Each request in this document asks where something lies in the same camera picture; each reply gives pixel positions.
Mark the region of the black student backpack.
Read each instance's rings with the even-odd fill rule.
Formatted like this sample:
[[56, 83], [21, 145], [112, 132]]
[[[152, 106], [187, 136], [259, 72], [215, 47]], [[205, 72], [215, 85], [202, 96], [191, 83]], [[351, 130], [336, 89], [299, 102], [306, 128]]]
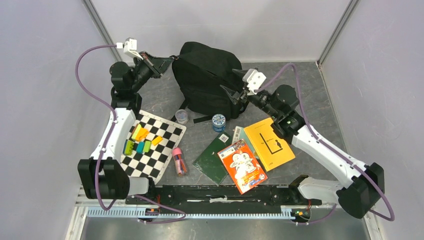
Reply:
[[184, 96], [182, 108], [202, 114], [195, 123], [221, 114], [237, 119], [248, 104], [234, 104], [224, 88], [241, 92], [243, 81], [233, 71], [241, 70], [240, 60], [231, 52], [196, 41], [185, 42], [172, 63], [172, 72]]

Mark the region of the yellow hardcover book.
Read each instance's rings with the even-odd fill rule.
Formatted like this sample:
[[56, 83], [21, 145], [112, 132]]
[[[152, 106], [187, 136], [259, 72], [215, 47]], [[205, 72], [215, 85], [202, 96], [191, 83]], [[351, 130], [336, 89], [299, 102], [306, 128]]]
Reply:
[[295, 158], [289, 144], [279, 138], [269, 117], [244, 128], [264, 169], [269, 172]]

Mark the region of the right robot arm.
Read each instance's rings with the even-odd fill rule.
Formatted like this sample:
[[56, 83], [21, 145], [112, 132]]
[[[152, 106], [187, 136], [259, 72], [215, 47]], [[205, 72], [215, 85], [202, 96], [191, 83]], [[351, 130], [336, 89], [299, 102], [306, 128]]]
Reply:
[[288, 191], [293, 203], [320, 200], [340, 206], [350, 216], [361, 219], [374, 212], [378, 201], [383, 201], [389, 212], [387, 220], [394, 220], [393, 208], [385, 196], [383, 168], [352, 157], [318, 133], [304, 110], [296, 111], [296, 107], [303, 106], [299, 87], [282, 84], [270, 93], [267, 91], [270, 82], [257, 69], [232, 72], [242, 81], [242, 88], [225, 87], [229, 99], [235, 104], [249, 102], [262, 110], [271, 117], [271, 127], [279, 138], [307, 153], [335, 176], [334, 181], [298, 177]]

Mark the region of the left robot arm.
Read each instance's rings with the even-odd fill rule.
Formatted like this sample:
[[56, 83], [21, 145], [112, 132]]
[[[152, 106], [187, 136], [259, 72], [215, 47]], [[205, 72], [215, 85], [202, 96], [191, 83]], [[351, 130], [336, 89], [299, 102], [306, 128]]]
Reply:
[[151, 204], [157, 198], [157, 190], [150, 186], [153, 180], [128, 176], [121, 167], [121, 156], [141, 110], [138, 91], [149, 79], [161, 78], [177, 57], [156, 57], [145, 51], [140, 56], [134, 58], [134, 66], [118, 61], [109, 68], [113, 84], [112, 100], [107, 104], [111, 108], [109, 121], [94, 152], [77, 165], [88, 199], [124, 200], [137, 195], [145, 204]]

